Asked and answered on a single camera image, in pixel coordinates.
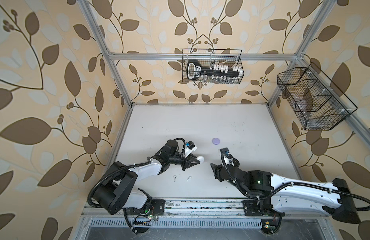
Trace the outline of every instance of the wire basket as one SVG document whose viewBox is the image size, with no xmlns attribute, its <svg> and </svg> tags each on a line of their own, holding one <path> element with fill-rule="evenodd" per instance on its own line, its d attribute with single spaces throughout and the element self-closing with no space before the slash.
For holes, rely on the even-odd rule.
<svg viewBox="0 0 370 240">
<path fill-rule="evenodd" d="M 244 77 L 242 50 L 182 50 L 182 81 L 240 84 Z"/>
<path fill-rule="evenodd" d="M 304 130 L 331 130 L 358 107 L 317 65 L 312 64 L 279 73 L 277 84 Z M 318 73 L 330 80 L 330 87 L 319 80 Z"/>
</svg>

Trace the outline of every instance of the purple disc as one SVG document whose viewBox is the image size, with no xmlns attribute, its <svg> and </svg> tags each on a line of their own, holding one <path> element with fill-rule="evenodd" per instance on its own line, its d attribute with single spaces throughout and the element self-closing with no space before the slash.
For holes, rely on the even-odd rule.
<svg viewBox="0 0 370 240">
<path fill-rule="evenodd" d="M 215 138 L 213 138 L 212 142 L 213 142 L 214 145 L 218 145 L 220 143 L 220 140 L 219 140 L 219 138 L 215 137 Z"/>
</svg>

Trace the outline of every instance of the white table surface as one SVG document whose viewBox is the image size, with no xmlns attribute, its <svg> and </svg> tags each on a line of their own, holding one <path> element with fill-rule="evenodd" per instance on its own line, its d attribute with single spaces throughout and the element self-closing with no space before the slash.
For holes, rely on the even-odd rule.
<svg viewBox="0 0 370 240">
<path fill-rule="evenodd" d="M 177 137 L 193 141 L 198 147 L 193 154 L 204 156 L 204 163 L 185 171 L 180 165 L 171 165 L 161 175 L 137 182 L 135 189 L 161 198 L 243 197 L 228 182 L 214 178 L 210 164 L 221 164 L 218 149 L 223 147 L 240 161 L 241 170 L 263 170 L 297 179 L 266 106 L 259 104 L 136 105 L 116 161 L 126 165 L 145 162 L 168 139 Z M 214 137 L 221 140 L 219 145 L 212 143 Z"/>
</svg>

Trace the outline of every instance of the aluminum frame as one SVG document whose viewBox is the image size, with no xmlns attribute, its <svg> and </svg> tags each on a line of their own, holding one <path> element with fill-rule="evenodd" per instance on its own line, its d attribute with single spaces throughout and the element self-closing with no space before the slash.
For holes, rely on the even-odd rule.
<svg viewBox="0 0 370 240">
<path fill-rule="evenodd" d="M 88 25 L 90 29 L 92 30 L 92 33 L 94 35 L 94 38 L 96 39 L 97 45 L 101 50 L 101 53 L 112 73 L 114 76 L 115 84 L 117 85 L 117 88 L 120 90 L 121 95 L 124 97 L 125 104 L 130 108 L 132 106 L 132 101 L 130 100 L 130 96 L 128 94 L 128 91 L 125 87 L 124 82 L 121 79 L 121 76 L 119 72 L 117 71 L 117 67 L 109 57 L 109 50 L 106 47 L 105 39 L 102 36 L 102 33 L 100 31 L 100 28 L 97 25 L 96 19 L 94 18 L 92 11 L 90 9 L 90 6 L 87 2 L 87 0 L 78 0 L 78 5 L 80 6 L 80 9 L 82 11 L 82 14 L 84 15 L 86 21 L 88 22 Z"/>
<path fill-rule="evenodd" d="M 224 56 L 236 56 L 236 54 L 224 54 Z M 182 54 L 175 53 L 110 53 L 111 60 L 182 60 Z M 293 61 L 297 58 L 295 54 L 256 54 L 243 53 L 241 54 L 242 61 L 258 60 L 258 61 Z"/>
</svg>

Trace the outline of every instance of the wall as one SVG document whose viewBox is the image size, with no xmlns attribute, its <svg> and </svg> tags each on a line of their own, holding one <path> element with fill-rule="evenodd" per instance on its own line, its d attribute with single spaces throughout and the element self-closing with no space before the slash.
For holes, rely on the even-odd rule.
<svg viewBox="0 0 370 240">
<path fill-rule="evenodd" d="M 0 239 L 72 236 L 124 118 L 74 3 L 0 0 Z"/>
<path fill-rule="evenodd" d="M 338 1 L 306 52 L 359 109 L 370 127 L 370 0 Z M 370 150 L 346 122 L 331 131 L 302 131 L 288 102 L 279 97 L 273 113 L 304 180 L 343 178 L 352 193 L 370 199 Z M 355 200 L 357 207 L 365 206 Z M 344 240 L 370 239 L 370 211 L 361 224 L 333 220 Z"/>
<path fill-rule="evenodd" d="M 181 53 L 183 48 L 209 48 L 214 53 L 218 48 L 240 49 L 242 53 L 294 53 L 320 8 L 318 0 L 89 3 L 107 47 L 116 53 Z M 141 87 L 142 83 L 133 82 L 136 77 L 130 64 L 142 81 L 151 80 L 151 84 Z M 266 76 L 269 82 L 264 81 L 262 86 L 262 97 L 257 81 L 262 84 L 260 77 L 273 64 L 275 68 Z M 182 81 L 181 65 L 176 61 L 121 61 L 118 66 L 130 98 L 137 103 L 265 103 L 275 88 L 276 73 L 283 71 L 286 63 L 243 62 L 245 77 L 239 86 Z"/>
</svg>

